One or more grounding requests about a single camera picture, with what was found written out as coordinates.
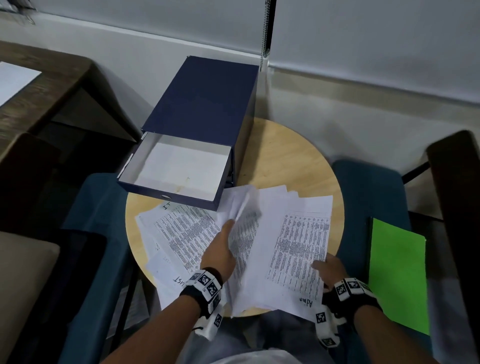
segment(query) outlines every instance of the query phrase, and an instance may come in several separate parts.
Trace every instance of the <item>round wooden table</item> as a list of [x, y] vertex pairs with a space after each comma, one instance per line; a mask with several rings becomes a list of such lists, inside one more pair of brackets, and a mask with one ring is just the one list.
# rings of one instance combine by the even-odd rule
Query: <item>round wooden table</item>
[[[253, 184], [257, 188], [287, 185], [299, 197], [333, 195], [332, 220], [328, 252], [336, 254], [345, 220], [340, 186], [332, 168], [308, 140], [273, 121], [255, 118], [252, 133], [240, 170], [237, 185]], [[125, 208], [125, 227], [133, 256], [142, 272], [154, 283], [145, 269], [145, 253], [135, 216], [162, 202], [152, 197], [129, 193]], [[252, 308], [242, 316], [258, 315], [268, 310]]]

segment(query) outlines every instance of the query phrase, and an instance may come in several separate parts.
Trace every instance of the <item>forearm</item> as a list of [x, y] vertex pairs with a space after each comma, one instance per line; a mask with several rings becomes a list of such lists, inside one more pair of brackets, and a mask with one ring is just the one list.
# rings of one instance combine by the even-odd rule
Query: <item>forearm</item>
[[376, 307], [360, 307], [354, 323], [373, 364], [438, 364]]
[[180, 296], [110, 354], [103, 364], [173, 364], [200, 315], [190, 296]]

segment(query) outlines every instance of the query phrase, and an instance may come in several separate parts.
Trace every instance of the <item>wooden tabletop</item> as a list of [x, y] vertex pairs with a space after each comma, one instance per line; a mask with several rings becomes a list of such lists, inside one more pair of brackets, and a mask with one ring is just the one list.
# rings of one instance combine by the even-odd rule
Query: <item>wooden tabletop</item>
[[[308, 140], [293, 130], [273, 121], [255, 119], [240, 171], [238, 185], [253, 184], [257, 188], [287, 185], [299, 197], [333, 195], [332, 221], [328, 252], [336, 254], [344, 225], [343, 198], [336, 177], [322, 154]], [[147, 256], [135, 222], [139, 213], [151, 210], [162, 202], [152, 197], [128, 194], [125, 226], [133, 256], [144, 274]], [[250, 309], [243, 313], [258, 315], [267, 310]]]
[[0, 155], [13, 138], [52, 115], [87, 75], [92, 61], [73, 54], [0, 41], [0, 61], [41, 71], [0, 106]]

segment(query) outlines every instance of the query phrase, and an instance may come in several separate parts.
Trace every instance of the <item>green folder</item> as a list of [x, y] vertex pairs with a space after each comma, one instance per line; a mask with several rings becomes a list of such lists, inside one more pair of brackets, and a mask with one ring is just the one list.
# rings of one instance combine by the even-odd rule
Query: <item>green folder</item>
[[368, 285], [388, 318], [429, 335], [425, 237], [374, 218]]

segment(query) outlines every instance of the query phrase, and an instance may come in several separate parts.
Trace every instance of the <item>navy blue storage box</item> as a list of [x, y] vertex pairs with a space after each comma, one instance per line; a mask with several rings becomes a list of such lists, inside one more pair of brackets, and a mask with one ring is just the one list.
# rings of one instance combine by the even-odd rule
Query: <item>navy blue storage box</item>
[[128, 192], [216, 211], [253, 125], [258, 66], [189, 56], [118, 176]]

